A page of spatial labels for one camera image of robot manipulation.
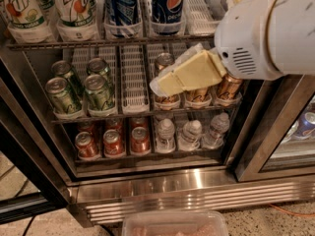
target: terrazzo floor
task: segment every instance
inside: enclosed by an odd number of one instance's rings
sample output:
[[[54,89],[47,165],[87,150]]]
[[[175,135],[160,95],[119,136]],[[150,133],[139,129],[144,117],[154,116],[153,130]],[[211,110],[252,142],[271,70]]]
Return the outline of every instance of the terrazzo floor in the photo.
[[[314,213],[315,201],[277,204],[298,213]],[[314,236],[315,216],[300,217],[282,213],[270,206],[220,210],[230,236]],[[23,235],[30,218],[0,225],[0,236]],[[112,228],[114,235],[120,230]],[[82,228],[66,209],[38,215],[27,236],[107,236],[100,227]]]

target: green can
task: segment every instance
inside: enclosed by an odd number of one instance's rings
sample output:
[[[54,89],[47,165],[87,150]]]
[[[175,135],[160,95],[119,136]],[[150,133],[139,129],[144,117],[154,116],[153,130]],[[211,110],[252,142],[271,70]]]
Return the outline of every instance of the green can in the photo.
[[[51,67],[55,77],[61,77],[68,81],[79,98],[83,97],[84,87],[80,81],[77,70],[65,60],[55,62]]]
[[[91,110],[105,111],[114,107],[112,93],[103,76],[88,76],[85,80],[85,87]]]
[[[87,67],[87,74],[102,75],[106,79],[111,93],[114,94],[114,84],[111,76],[111,69],[105,60],[101,58],[94,58],[90,60]]]
[[[80,99],[64,78],[53,78],[46,83],[45,90],[58,114],[73,114],[82,109]]]

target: cheese block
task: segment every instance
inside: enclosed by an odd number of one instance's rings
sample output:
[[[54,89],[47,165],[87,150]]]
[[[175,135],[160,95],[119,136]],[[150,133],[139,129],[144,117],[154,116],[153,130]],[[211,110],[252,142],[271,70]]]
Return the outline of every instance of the cheese block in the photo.
[[[206,50],[197,53],[172,72],[157,78],[158,86],[167,95],[210,87],[220,82],[221,73]]]
[[[220,73],[220,76],[223,78],[224,75],[226,75],[227,70],[226,70],[225,66],[222,64],[220,57],[218,56],[217,53],[214,53],[211,51],[208,51],[208,54],[210,55],[211,60],[215,64],[217,71]]]

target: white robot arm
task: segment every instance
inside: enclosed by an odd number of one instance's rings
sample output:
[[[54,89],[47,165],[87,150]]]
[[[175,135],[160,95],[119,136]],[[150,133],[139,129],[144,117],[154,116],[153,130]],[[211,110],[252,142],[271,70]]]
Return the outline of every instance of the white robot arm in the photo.
[[[215,46],[235,78],[315,75],[315,0],[242,0],[220,22]]]

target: orange cable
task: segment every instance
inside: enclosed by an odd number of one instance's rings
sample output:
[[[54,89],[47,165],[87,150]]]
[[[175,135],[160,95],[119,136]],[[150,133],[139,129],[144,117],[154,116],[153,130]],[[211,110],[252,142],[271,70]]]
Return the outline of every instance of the orange cable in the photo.
[[[309,213],[309,214],[304,214],[304,213],[297,213],[297,212],[293,212],[293,211],[289,211],[287,209],[284,209],[284,208],[280,208],[278,206],[275,206],[275,205],[272,205],[272,204],[269,204],[270,207],[273,207],[281,212],[284,212],[286,214],[290,214],[292,216],[300,216],[300,217],[315,217],[315,213]]]

